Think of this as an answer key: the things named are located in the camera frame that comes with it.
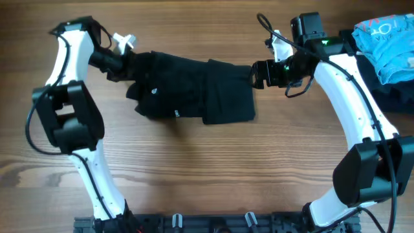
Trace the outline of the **black t-shirt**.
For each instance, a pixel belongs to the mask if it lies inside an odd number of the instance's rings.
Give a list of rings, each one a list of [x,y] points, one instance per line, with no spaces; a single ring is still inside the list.
[[[126,96],[150,119],[201,118],[204,124],[253,120],[250,66],[189,60],[162,52],[136,54]]]

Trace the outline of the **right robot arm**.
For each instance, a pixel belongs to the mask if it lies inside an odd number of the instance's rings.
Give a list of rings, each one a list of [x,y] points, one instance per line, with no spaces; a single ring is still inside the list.
[[[270,37],[271,60],[257,61],[250,71],[252,86],[289,91],[317,82],[340,120],[348,152],[333,171],[332,188],[307,203],[298,219],[302,232],[324,232],[345,223],[370,206],[390,201],[389,228],[397,213],[397,198],[405,192],[413,168],[413,138],[402,137],[382,114],[358,69],[356,51],[344,35],[329,37],[316,12],[290,22],[292,39],[276,32],[269,20],[257,20]]]

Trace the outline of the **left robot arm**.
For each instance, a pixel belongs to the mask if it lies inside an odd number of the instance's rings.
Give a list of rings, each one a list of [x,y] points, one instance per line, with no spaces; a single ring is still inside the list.
[[[104,156],[104,120],[85,80],[92,65],[108,79],[127,74],[133,35],[109,35],[117,47],[101,45],[107,30],[91,16],[60,23],[50,31],[59,48],[54,69],[44,87],[33,90],[32,108],[25,123],[29,145],[40,152],[30,137],[30,121],[37,113],[54,156],[66,156],[77,168],[93,204],[91,232],[139,232],[139,221],[116,187]]]

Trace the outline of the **light blue printed shirt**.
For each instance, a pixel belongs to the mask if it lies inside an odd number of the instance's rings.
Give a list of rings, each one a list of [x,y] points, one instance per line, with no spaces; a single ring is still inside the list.
[[[413,14],[362,21],[352,36],[382,85],[413,80]]]

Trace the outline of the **dark navy folded clothes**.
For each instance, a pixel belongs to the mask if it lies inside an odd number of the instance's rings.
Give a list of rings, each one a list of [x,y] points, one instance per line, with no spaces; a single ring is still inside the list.
[[[362,79],[381,111],[413,114],[413,80],[382,85],[369,60],[363,55],[355,58]]]

